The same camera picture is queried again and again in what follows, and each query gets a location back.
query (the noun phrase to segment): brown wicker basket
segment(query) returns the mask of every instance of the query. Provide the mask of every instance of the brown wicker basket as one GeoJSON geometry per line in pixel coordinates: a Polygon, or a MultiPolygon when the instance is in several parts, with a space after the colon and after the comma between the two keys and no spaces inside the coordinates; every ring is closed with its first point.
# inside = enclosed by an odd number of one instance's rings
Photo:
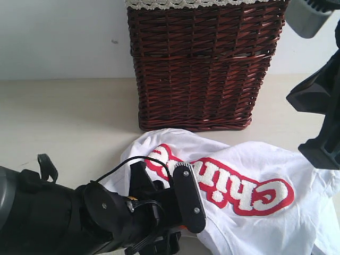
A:
{"type": "Polygon", "coordinates": [[[287,4],[129,7],[140,128],[247,127],[287,4]]]}

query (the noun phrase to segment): white t-shirt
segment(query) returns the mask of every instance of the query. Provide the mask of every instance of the white t-shirt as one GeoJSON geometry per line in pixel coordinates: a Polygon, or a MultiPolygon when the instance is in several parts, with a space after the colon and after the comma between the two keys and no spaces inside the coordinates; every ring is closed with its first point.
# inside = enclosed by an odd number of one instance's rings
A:
{"type": "MultiPolygon", "coordinates": [[[[332,196],[340,172],[315,169],[300,154],[262,142],[228,146],[181,129],[147,132],[121,161],[150,156],[190,162],[207,215],[198,239],[214,255],[340,254],[340,229],[332,196]]],[[[127,195],[130,162],[103,181],[127,195]]],[[[152,180],[167,184],[163,167],[146,160],[152,180]]]]}

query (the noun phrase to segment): lace trim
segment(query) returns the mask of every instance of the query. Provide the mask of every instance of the lace trim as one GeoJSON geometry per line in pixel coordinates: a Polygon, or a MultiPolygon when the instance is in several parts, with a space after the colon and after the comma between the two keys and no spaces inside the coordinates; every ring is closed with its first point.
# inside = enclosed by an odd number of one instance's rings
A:
{"type": "Polygon", "coordinates": [[[269,0],[125,0],[126,7],[140,10],[145,8],[147,10],[154,10],[159,8],[161,10],[175,8],[182,9],[197,8],[199,6],[210,7],[215,5],[223,6],[227,4],[239,5],[242,3],[253,4],[255,2],[267,2],[269,0]]]}

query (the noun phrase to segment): red logo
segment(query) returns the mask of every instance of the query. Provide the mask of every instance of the red logo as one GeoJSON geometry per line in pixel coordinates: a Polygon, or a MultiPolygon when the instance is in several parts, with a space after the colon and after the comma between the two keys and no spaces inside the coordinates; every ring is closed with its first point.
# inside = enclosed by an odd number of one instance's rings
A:
{"type": "MultiPolygon", "coordinates": [[[[174,166],[182,162],[172,154],[167,144],[158,146],[149,157],[167,164],[171,173],[174,166]]],[[[162,165],[149,160],[145,162],[148,170],[167,180],[162,165]]],[[[207,200],[219,208],[231,203],[238,215],[269,215],[290,205],[294,200],[293,188],[281,178],[258,182],[212,158],[201,158],[191,163],[200,189],[207,193],[207,200]]]]}

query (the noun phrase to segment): table surface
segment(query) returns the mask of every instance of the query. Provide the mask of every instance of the table surface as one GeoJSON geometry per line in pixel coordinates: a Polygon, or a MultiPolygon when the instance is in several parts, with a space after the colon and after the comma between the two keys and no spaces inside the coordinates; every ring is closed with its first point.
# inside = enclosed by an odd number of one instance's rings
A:
{"type": "MultiPolygon", "coordinates": [[[[248,128],[198,135],[297,151],[318,135],[324,119],[296,112],[285,99],[307,76],[266,76],[248,128]]],[[[0,82],[0,165],[38,171],[36,155],[47,153],[59,171],[58,183],[76,188],[119,163],[123,150],[143,133],[137,115],[135,79],[0,82]]],[[[334,204],[339,218],[340,194],[334,204]]],[[[183,238],[179,254],[189,253],[210,254],[197,239],[183,238]]]]}

